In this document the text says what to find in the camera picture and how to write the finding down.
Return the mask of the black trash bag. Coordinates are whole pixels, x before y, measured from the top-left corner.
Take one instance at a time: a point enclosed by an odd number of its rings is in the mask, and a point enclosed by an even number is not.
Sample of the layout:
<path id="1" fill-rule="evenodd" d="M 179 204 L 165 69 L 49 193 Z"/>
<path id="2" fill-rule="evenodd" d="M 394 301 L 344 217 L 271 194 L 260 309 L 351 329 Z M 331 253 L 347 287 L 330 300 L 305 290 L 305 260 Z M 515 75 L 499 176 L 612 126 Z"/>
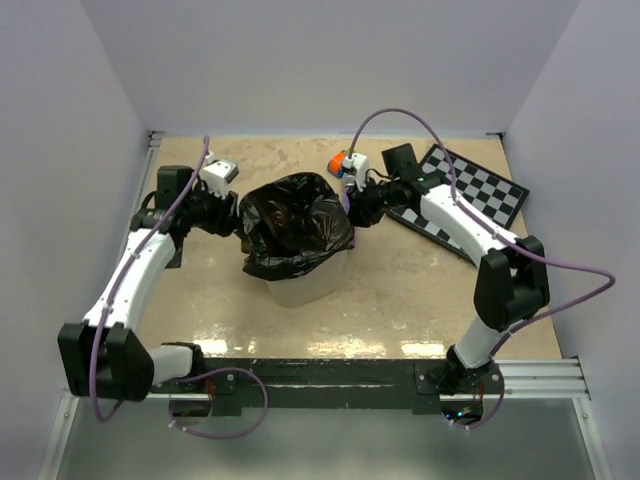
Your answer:
<path id="1" fill-rule="evenodd" d="M 243 271 L 266 281 L 301 277 L 355 246 L 355 230 L 326 179 L 287 175 L 244 195 L 238 205 Z"/>

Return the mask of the beige plastic trash bin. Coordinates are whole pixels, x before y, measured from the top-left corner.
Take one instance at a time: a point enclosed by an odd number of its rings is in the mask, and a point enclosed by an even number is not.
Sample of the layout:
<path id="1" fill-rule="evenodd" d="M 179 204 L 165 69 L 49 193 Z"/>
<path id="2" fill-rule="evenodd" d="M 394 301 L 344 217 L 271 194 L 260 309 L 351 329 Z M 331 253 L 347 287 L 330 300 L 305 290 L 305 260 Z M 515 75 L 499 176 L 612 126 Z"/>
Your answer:
<path id="1" fill-rule="evenodd" d="M 346 250 L 338 252 L 302 276 L 267 281 L 267 288 L 277 304 L 288 308 L 318 300 L 338 288 L 346 259 Z"/>

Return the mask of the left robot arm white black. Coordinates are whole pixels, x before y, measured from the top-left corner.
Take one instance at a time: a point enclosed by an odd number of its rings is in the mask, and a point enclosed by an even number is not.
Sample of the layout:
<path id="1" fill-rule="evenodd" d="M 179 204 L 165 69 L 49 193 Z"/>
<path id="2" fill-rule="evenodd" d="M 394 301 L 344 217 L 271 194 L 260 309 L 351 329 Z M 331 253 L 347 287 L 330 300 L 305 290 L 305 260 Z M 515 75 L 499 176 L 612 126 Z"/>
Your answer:
<path id="1" fill-rule="evenodd" d="M 237 229 L 238 196 L 230 184 L 238 173 L 228 160 L 200 170 L 158 170 L 156 188 L 134 214 L 125 251 L 103 293 L 83 320 L 64 324 L 58 334 L 72 394 L 141 401 L 167 381 L 185 392 L 205 385 L 207 368 L 198 346 L 169 342 L 148 350 L 136 331 L 163 271 L 180 267 L 190 231 L 226 237 Z"/>

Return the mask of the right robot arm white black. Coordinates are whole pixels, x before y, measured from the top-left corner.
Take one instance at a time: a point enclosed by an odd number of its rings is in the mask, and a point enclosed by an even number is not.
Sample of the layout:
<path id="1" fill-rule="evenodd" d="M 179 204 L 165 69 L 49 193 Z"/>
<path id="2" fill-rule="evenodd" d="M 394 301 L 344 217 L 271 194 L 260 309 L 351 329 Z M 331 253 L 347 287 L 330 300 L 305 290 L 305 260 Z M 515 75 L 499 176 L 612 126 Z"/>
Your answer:
<path id="1" fill-rule="evenodd" d="M 490 368 L 512 326 L 532 319 L 550 300 L 544 247 L 520 238 L 469 203 L 444 173 L 426 173 L 411 145 L 384 151 L 384 180 L 370 176 L 368 158 L 349 152 L 341 162 L 348 216 L 357 227 L 377 224 L 384 212 L 404 207 L 442 228 L 477 269 L 473 296 L 476 317 L 447 352 L 432 379 L 442 394 L 466 393 Z"/>

